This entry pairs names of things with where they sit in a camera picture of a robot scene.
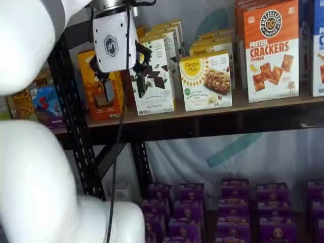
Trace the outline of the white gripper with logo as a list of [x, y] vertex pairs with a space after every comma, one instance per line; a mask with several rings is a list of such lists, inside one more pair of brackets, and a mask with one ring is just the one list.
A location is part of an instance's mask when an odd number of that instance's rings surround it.
[[96, 54], [90, 60], [98, 84], [96, 107], [112, 107], [115, 99], [109, 72], [130, 69], [135, 72], [138, 95], [146, 93], [145, 76], [149, 72], [152, 50], [137, 42], [135, 24], [127, 12], [96, 18], [93, 21]]

